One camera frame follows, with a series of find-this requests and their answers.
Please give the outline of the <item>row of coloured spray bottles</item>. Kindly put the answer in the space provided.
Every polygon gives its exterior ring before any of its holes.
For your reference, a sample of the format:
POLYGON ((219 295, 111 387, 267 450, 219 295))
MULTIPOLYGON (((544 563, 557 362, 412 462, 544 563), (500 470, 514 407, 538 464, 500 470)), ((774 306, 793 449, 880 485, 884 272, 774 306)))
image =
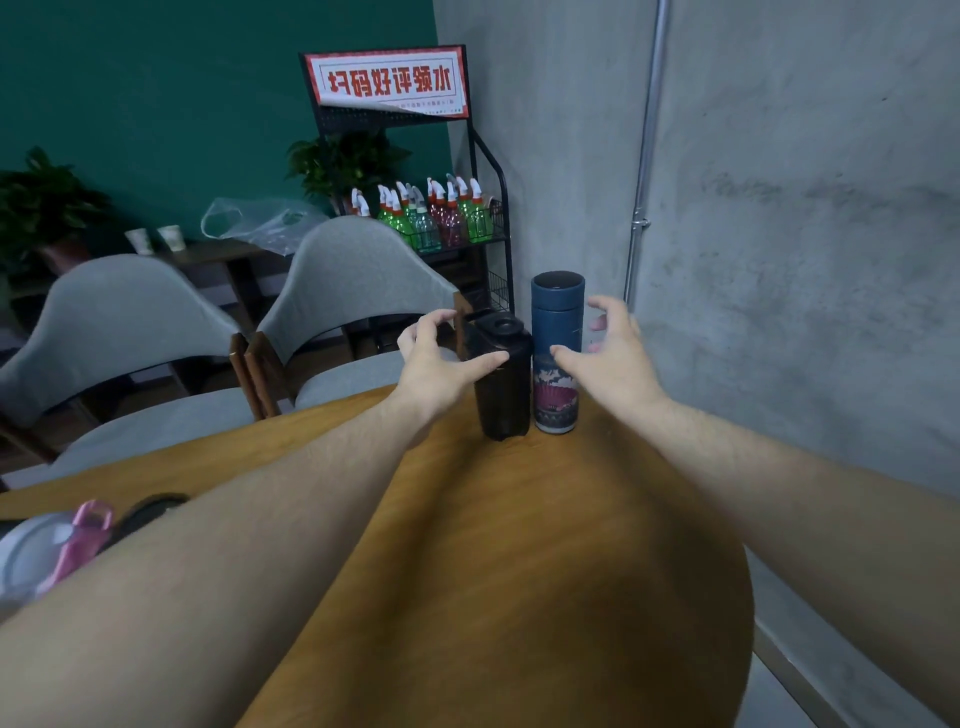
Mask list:
POLYGON ((376 218, 425 257, 507 240, 503 203, 484 194, 477 178, 447 175, 446 184, 427 179, 428 193, 398 181, 378 184, 378 206, 371 208, 358 188, 351 190, 349 211, 376 218))

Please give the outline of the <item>grey upholstered wooden chair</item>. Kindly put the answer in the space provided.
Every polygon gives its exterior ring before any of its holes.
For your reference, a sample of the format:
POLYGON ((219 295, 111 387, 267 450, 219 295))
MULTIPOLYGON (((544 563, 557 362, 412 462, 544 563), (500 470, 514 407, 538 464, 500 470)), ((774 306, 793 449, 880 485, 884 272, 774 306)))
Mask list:
POLYGON ((173 266, 124 253, 93 259, 50 288, 26 343, 0 366, 0 433, 57 480, 264 418, 232 316, 173 266), (188 358, 226 358, 238 386, 189 394, 95 426, 60 453, 32 437, 44 413, 92 387, 188 358))
POLYGON ((284 286, 253 334, 246 369, 266 418, 282 411, 280 391, 294 410, 395 384, 402 370, 397 351, 339 365, 309 378, 298 389, 286 384, 286 366, 311 339, 342 327, 384 316, 422 316, 455 310, 456 348, 442 357, 456 361, 465 352, 463 322, 471 304, 390 226, 359 216, 342 216, 315 226, 293 255, 284 286))

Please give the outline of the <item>black tumbler bottle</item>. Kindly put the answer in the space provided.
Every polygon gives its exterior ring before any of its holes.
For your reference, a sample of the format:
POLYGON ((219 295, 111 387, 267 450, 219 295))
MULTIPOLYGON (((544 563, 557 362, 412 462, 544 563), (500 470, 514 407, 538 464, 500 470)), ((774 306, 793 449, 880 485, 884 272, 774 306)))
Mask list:
POLYGON ((529 431, 534 342, 522 320, 508 311, 483 309, 464 319, 464 352, 474 359, 505 351, 509 359, 474 384, 479 422, 488 439, 504 441, 529 431))

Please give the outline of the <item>grey metal wall pipe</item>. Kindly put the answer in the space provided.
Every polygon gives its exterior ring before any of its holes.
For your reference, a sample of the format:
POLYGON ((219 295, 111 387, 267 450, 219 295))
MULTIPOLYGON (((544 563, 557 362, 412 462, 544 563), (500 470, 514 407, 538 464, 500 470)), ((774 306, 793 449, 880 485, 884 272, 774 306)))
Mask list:
POLYGON ((649 74, 643 108, 640 155, 630 222, 627 272, 623 298, 633 301, 642 258, 642 240, 651 225, 648 213, 650 185, 656 149, 659 109, 666 71, 669 19, 674 0, 656 0, 649 74))

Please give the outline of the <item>green potted plant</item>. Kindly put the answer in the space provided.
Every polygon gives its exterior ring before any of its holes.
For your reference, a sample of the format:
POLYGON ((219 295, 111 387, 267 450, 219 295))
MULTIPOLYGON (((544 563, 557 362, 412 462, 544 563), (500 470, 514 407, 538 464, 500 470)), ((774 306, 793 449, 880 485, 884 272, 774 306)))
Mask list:
POLYGON ((299 181, 305 199, 341 216, 350 211, 354 189, 366 195, 392 186, 411 155, 382 128, 321 135, 289 147, 286 178, 299 181))
POLYGON ((60 277, 90 261, 83 237, 111 220, 113 201, 39 146, 24 164, 0 170, 0 271, 19 275, 38 259, 60 277))

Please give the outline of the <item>person's left forearm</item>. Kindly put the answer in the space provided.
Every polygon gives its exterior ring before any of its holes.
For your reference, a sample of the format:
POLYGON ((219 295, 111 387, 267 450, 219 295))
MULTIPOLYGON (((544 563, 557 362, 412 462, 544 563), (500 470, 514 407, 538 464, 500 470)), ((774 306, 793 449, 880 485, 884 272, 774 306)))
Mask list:
POLYGON ((398 387, 126 538, 0 627, 0 728, 231 728, 452 401, 398 387))

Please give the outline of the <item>clear plastic bag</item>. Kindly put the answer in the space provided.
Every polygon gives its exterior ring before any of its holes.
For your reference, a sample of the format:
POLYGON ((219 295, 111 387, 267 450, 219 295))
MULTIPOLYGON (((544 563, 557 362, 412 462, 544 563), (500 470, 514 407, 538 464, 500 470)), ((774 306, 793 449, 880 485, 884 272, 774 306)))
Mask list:
POLYGON ((203 214, 199 229, 210 239, 239 240, 289 258, 329 218, 303 200, 216 198, 203 214))

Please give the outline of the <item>person's right hand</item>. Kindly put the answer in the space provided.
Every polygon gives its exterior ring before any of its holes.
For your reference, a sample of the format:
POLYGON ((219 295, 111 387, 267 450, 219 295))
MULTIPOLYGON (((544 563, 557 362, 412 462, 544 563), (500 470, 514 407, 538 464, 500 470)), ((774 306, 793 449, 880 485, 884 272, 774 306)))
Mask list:
POLYGON ((619 422, 643 434, 670 399, 645 351, 641 329, 622 299, 595 295, 587 303, 601 312, 591 327, 604 339, 595 344, 594 374, 575 381, 619 422))

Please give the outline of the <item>red and white sign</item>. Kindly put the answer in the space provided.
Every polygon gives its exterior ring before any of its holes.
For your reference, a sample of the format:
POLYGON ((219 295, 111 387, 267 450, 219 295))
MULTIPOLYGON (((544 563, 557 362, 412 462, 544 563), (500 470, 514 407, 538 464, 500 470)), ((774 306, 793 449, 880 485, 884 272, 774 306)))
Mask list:
POLYGON ((305 53, 299 59, 321 109, 450 120, 472 115, 461 45, 305 53))

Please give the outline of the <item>person's right forearm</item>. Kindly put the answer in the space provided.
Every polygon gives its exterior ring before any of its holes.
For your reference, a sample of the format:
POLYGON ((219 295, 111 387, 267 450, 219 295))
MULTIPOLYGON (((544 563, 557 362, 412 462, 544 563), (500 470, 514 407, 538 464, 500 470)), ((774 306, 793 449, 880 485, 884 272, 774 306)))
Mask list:
POLYGON ((604 406, 882 671, 960 728, 960 502, 665 397, 604 406))

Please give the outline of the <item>blue patterned thermos bottle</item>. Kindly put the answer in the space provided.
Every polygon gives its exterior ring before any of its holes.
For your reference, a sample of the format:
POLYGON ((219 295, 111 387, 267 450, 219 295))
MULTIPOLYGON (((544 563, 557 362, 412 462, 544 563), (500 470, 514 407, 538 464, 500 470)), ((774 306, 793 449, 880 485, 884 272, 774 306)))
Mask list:
POLYGON ((582 274, 570 271, 539 273, 531 280, 534 423, 547 434, 564 434, 577 424, 577 383, 557 364, 551 348, 582 351, 585 287, 582 274))

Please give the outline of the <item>white bottle with pink loop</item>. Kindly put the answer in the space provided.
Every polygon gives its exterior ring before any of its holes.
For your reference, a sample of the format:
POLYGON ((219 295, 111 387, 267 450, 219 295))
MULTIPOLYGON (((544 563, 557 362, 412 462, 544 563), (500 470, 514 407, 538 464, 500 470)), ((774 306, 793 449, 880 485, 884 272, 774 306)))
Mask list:
POLYGON ((18 521, 0 536, 0 625, 90 564, 113 524, 114 508, 89 500, 18 521))

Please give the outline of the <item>person's left hand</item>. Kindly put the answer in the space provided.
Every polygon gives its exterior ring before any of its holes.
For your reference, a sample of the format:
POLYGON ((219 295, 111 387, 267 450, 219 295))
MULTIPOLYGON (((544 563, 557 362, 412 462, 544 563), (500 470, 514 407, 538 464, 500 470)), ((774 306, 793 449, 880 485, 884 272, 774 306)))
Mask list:
POLYGON ((474 384, 455 384, 437 342, 438 326, 455 318, 453 309, 436 309, 422 315, 400 334, 397 345, 404 366, 389 396, 406 424, 414 428, 414 442, 423 440, 433 424, 454 407, 474 384))

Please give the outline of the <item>black metal display rack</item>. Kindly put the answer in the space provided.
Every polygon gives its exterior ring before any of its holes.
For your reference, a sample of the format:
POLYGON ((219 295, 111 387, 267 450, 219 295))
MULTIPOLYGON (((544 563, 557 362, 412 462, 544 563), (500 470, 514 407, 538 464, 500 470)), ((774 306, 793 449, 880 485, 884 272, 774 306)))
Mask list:
MULTIPOLYGON (((302 67, 300 54, 298 55, 298 62, 306 85, 306 72, 302 67)), ((466 180, 470 178, 477 179, 486 196, 495 198, 503 204, 506 213, 507 240, 506 242, 497 242, 470 249, 459 249, 419 256, 426 259, 428 263, 446 258, 456 258, 458 261, 468 260, 474 263, 477 268, 477 273, 475 273, 474 278, 470 280, 467 287, 468 293, 471 294, 469 301, 478 309, 494 309, 515 313, 509 199, 506 179, 500 164, 496 161, 488 145, 481 139, 476 131, 473 117, 470 116, 466 120, 430 119, 425 117, 415 118, 395 112, 385 113, 330 107, 320 108, 313 101, 307 85, 306 89, 316 121, 318 137, 355 131, 375 132, 381 129, 387 134, 388 130, 396 128, 438 125, 448 122, 464 123, 466 148, 469 157, 469 171, 462 171, 459 164, 455 163, 454 170, 447 174, 441 173, 438 176, 420 176, 418 181, 425 184, 423 192, 427 194, 427 180, 429 178, 440 181, 443 186, 447 183, 448 175, 463 177, 466 180)), ((374 188, 374 190, 368 192, 366 196, 370 200, 371 208, 375 209, 378 206, 378 189, 374 188)))

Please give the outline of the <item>dark wooden side table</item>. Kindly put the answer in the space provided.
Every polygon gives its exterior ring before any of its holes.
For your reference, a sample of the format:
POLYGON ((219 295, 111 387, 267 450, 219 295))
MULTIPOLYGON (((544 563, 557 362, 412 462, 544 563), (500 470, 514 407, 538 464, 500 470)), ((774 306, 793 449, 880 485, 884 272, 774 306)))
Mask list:
MULTIPOLYGON (((185 251, 162 251, 157 257, 184 273, 247 334, 279 296, 290 267, 290 257, 234 239, 191 242, 185 251)), ((0 331, 26 338, 55 281, 46 272, 12 283, 0 295, 0 331)))

